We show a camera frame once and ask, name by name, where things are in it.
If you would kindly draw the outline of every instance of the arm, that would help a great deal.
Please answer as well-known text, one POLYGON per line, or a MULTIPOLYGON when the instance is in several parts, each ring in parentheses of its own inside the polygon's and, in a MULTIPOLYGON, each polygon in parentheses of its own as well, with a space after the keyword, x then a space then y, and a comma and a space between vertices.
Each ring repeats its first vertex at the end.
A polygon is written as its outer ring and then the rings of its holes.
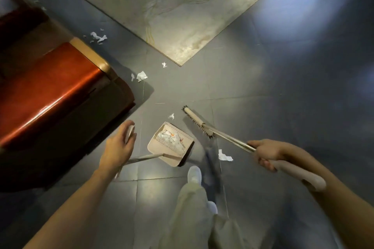
POLYGON ((256 149, 255 159, 270 171, 274 166, 267 159, 287 160, 325 179, 323 192, 311 192, 330 218, 347 248, 373 248, 374 208, 354 194, 326 167, 305 150, 285 142, 264 139, 249 141, 256 149))
POLYGON ((130 158, 136 133, 124 143, 127 128, 133 121, 125 121, 118 133, 107 139, 99 168, 44 224, 24 249, 72 248, 81 237, 89 218, 95 212, 119 168, 130 158))

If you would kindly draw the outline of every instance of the right hand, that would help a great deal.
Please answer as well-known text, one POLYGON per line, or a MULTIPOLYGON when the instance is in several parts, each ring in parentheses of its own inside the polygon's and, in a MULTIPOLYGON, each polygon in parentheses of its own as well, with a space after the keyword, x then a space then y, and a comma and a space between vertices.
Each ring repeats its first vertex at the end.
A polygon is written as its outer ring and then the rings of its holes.
POLYGON ((269 160, 288 160, 287 150, 293 146, 290 143, 269 139, 252 140, 248 141, 247 144, 256 148, 254 153, 255 161, 272 172, 276 172, 277 170, 269 160))

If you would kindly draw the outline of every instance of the hand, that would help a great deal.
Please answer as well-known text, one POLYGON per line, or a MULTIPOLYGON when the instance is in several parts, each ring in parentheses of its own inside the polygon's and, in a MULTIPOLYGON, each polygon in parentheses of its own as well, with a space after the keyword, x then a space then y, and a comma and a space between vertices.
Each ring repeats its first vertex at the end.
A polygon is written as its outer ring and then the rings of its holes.
POLYGON ((115 175, 129 160, 137 138, 137 134, 134 133, 129 137, 126 144, 124 142, 127 129, 131 125, 135 125, 135 123, 131 120, 126 120, 119 126, 118 132, 113 137, 107 139, 104 154, 102 154, 100 159, 99 169, 115 175))
POLYGON ((276 169, 269 160, 288 160, 288 150, 293 146, 290 143, 269 139, 248 141, 247 144, 256 148, 255 161, 272 172, 276 172, 276 169))

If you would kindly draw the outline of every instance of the red cushion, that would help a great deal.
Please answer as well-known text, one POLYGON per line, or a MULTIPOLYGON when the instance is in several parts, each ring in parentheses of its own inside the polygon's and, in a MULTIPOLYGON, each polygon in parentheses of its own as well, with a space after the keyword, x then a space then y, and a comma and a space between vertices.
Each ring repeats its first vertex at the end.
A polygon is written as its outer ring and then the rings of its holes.
POLYGON ((86 99, 105 73, 69 43, 0 86, 0 146, 30 139, 86 99))

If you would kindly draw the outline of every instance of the white sneaker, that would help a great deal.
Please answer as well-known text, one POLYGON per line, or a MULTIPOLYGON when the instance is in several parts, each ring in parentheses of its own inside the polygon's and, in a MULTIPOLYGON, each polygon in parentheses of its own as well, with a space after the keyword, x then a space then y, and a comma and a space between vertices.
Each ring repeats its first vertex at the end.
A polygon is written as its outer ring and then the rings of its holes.
POLYGON ((201 170, 199 167, 195 165, 190 167, 188 174, 187 174, 187 181, 188 183, 194 182, 194 183, 201 185, 202 176, 201 176, 201 170))
POLYGON ((217 205, 213 201, 208 201, 208 209, 215 215, 218 214, 217 205))

